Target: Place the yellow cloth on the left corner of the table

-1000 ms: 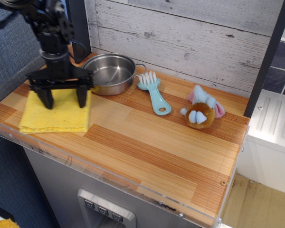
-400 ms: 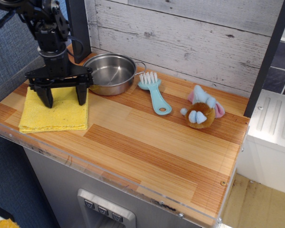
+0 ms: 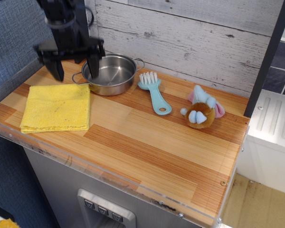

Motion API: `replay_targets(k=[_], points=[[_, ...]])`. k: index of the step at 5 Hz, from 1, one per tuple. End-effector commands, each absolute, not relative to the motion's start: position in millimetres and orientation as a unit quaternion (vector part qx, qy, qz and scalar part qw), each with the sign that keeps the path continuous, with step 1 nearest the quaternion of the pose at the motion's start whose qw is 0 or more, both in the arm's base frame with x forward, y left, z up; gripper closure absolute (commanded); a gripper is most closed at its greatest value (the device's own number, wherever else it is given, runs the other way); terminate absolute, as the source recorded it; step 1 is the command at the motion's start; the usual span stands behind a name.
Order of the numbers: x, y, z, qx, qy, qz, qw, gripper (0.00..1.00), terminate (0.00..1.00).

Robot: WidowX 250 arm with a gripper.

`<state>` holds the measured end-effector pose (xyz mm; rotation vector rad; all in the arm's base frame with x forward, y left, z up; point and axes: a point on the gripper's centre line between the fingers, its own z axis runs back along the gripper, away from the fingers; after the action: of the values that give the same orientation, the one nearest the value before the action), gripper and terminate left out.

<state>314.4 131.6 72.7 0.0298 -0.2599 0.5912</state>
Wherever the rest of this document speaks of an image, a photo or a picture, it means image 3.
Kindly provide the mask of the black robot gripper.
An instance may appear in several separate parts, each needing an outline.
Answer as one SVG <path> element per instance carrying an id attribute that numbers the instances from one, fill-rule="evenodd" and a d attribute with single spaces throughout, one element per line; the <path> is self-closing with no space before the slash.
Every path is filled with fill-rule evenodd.
<path id="1" fill-rule="evenodd" d="M 53 37 L 34 46 L 40 62 L 57 80 L 64 80 L 62 60 L 75 59 L 83 56 L 79 48 L 79 31 L 75 17 L 73 0 L 38 0 L 38 5 L 45 14 L 45 23 L 50 28 Z M 92 10 L 86 7 L 88 28 L 94 22 Z M 99 76 L 99 60 L 105 56 L 104 40 L 98 37 L 88 39 L 91 54 L 87 64 L 92 78 Z"/>

